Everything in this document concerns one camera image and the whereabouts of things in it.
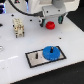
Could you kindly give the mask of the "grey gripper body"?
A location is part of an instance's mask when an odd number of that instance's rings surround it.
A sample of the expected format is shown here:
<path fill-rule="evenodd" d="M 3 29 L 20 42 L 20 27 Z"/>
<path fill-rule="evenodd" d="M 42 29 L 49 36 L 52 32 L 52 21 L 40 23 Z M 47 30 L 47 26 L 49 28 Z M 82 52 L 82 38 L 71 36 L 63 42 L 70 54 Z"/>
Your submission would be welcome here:
<path fill-rule="evenodd" d="M 49 16 L 60 16 L 66 13 L 66 6 L 63 1 L 41 1 L 42 18 Z"/>

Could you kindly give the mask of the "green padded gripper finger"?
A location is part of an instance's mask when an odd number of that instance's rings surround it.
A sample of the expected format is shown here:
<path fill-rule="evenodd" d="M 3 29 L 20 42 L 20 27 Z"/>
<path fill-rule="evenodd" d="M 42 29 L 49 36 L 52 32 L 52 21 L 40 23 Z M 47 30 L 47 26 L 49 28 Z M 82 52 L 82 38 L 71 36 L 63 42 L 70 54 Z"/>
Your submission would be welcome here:
<path fill-rule="evenodd" d="M 63 23 L 64 16 L 59 16 L 58 17 L 58 23 L 62 24 Z"/>
<path fill-rule="evenodd" d="M 45 25 L 45 18 L 39 18 L 39 21 L 40 21 L 40 26 Z"/>

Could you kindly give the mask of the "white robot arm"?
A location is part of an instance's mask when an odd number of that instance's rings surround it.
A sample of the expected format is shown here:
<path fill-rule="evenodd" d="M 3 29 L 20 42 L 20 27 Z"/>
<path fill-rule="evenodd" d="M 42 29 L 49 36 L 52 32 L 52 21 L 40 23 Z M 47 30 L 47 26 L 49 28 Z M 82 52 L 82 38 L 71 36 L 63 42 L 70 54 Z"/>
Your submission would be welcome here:
<path fill-rule="evenodd" d="M 36 14 L 41 20 L 40 26 L 43 27 L 45 20 L 49 17 L 56 17 L 58 23 L 62 24 L 66 15 L 65 2 L 68 0 L 29 0 L 29 12 Z"/>

